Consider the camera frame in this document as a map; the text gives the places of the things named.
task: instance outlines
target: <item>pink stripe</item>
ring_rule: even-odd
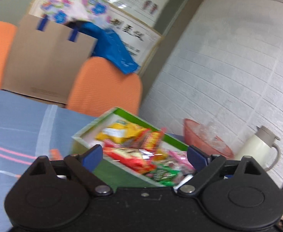
[[[14,158],[12,158],[10,156],[5,156],[5,155],[3,155],[1,153],[0,153],[0,157],[4,158],[4,159],[7,159],[7,160],[14,161],[14,162],[18,162],[18,163],[21,163],[21,164],[26,164],[26,165],[31,165],[32,164],[31,162],[26,162],[26,161],[23,161],[23,160],[14,159]]]
[[[21,157],[25,157],[25,158],[29,158],[29,159],[33,159],[33,160],[36,159],[36,157],[34,157],[34,156],[26,155],[26,154],[23,154],[23,153],[17,153],[17,152],[14,152],[14,151],[2,148],[2,147],[0,147],[0,151],[11,153],[11,154],[14,154],[14,155],[17,155],[17,156],[21,156]]]

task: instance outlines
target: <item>white thermos jug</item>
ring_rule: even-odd
[[[278,163],[281,156],[279,146],[274,143],[276,139],[280,140],[268,128],[263,125],[257,126],[257,132],[244,143],[241,150],[235,155],[234,160],[241,160],[243,156],[252,156],[265,171],[268,171]],[[266,168],[266,160],[269,157],[271,147],[277,150],[277,155],[270,167]]]

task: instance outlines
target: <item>thermos lid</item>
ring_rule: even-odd
[[[272,131],[263,125],[261,127],[257,126],[257,132],[255,135],[265,142],[269,147],[272,147],[272,144],[276,139],[280,140],[278,136],[276,136]]]

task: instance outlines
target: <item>white brick wall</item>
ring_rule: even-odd
[[[283,152],[283,3],[205,0],[140,116],[175,134],[183,134],[184,118],[212,120],[234,152],[265,125]],[[269,174],[282,185],[283,156]]]

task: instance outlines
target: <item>blue tablecloth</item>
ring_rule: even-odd
[[[3,201],[10,188],[39,155],[58,148],[65,156],[71,136],[94,120],[0,90],[0,232],[11,228]]]

